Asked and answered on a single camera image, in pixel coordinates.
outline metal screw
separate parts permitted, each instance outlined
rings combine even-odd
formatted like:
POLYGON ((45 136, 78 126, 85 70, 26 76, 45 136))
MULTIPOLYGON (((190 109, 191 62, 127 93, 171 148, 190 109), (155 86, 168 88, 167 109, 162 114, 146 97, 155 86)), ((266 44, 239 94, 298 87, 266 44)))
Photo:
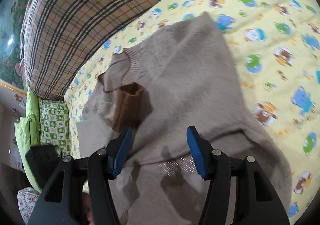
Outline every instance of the metal screw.
POLYGON ((70 162, 72 160, 72 156, 71 155, 67 155, 63 158, 64 162, 70 162))
POLYGON ((99 150, 97 151, 97 154, 98 154, 98 155, 103 155, 103 154, 106 154, 106 152, 107 152, 106 149, 101 148, 101 149, 99 149, 99 150))
POLYGON ((213 149, 212 154, 218 156, 221 154, 221 151, 219 149, 213 149))
POLYGON ((254 162, 256 159, 253 156, 247 157, 248 162, 254 162))

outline brown cuff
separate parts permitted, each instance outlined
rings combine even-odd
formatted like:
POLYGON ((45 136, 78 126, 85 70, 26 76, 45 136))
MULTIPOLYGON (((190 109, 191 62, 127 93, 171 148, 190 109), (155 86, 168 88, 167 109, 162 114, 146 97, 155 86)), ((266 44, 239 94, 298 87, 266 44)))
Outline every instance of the brown cuff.
POLYGON ((134 82, 118 87, 116 92, 116 111, 112 129, 120 132, 125 126, 136 128, 144 87, 134 82))

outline pink flower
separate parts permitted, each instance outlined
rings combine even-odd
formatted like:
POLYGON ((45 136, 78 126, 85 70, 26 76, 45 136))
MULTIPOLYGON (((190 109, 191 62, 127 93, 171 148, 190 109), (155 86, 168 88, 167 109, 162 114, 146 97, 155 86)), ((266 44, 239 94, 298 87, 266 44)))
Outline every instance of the pink flower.
POLYGON ((22 76, 22 72, 21 72, 21 68, 20 68, 19 63, 17 63, 14 68, 15 68, 15 70, 16 70, 16 73, 17 73, 19 76, 22 76))

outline cartoon print bed sheet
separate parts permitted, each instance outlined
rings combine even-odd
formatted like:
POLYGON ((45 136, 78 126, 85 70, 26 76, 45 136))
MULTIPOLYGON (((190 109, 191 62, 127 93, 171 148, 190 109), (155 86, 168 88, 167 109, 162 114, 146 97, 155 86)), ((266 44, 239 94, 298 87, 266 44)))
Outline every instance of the cartoon print bed sheet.
POLYGON ((82 120, 82 108, 111 55, 204 11, 224 32, 247 107, 291 164, 288 216, 293 224, 320 184, 320 9, 315 0, 162 0, 107 40, 70 85, 65 100, 72 155, 80 157, 75 123, 82 120))

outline green checkered fabric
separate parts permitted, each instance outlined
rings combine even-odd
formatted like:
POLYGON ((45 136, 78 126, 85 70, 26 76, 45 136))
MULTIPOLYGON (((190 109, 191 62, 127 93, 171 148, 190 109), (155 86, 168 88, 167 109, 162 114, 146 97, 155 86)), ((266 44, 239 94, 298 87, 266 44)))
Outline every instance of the green checkered fabric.
POLYGON ((40 100, 41 144, 56 146, 59 156, 69 155, 69 111, 64 101, 40 100))

